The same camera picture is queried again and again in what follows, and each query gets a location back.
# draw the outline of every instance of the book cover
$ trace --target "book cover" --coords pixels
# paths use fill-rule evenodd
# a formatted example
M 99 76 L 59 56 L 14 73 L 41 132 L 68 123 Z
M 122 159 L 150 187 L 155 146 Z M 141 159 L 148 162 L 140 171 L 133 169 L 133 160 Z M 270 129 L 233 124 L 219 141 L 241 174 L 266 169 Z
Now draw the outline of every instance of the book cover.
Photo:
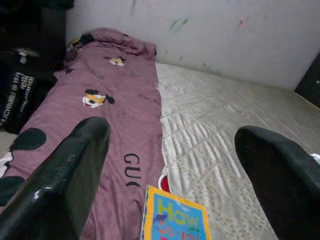
M 148 186 L 141 240 L 211 240 L 206 209 L 182 197 Z

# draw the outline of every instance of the white quilted mattress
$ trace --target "white quilted mattress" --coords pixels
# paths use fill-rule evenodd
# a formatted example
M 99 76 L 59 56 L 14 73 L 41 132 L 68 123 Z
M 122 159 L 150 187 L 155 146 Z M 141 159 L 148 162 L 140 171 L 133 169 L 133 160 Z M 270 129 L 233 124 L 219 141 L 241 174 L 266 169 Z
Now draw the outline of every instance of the white quilted mattress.
M 171 192 L 203 204 L 215 240 L 277 239 L 234 146 L 254 125 L 319 152 L 320 110 L 294 92 L 156 64 Z

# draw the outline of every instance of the purple bedsheet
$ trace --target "purple bedsheet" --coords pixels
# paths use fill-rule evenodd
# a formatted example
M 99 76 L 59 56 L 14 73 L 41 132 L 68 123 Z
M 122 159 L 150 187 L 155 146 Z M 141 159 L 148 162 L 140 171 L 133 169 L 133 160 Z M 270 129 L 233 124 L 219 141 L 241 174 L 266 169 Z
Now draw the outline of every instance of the purple bedsheet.
M 6 176 L 27 178 L 81 120 L 103 117 L 111 143 L 81 239 L 134 240 L 145 187 L 157 186 L 164 166 L 156 46 L 107 28 L 89 33 L 94 41 L 55 74 L 56 86 L 22 129 L 43 130 L 45 144 L 15 151 Z

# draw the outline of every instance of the black bag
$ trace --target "black bag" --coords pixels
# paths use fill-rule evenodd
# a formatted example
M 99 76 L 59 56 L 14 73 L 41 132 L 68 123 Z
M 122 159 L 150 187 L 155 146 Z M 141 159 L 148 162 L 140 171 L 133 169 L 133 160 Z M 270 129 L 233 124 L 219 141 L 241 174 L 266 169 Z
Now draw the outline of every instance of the black bag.
M 18 134 L 57 79 L 36 51 L 0 52 L 0 128 Z

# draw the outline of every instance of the white wall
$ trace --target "white wall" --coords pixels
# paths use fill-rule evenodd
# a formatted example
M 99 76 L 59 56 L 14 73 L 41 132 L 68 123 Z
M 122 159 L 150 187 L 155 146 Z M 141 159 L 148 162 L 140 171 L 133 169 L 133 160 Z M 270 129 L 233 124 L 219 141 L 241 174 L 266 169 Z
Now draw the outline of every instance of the white wall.
M 293 90 L 320 49 L 320 0 L 75 0 L 67 40 L 97 27 L 163 63 Z

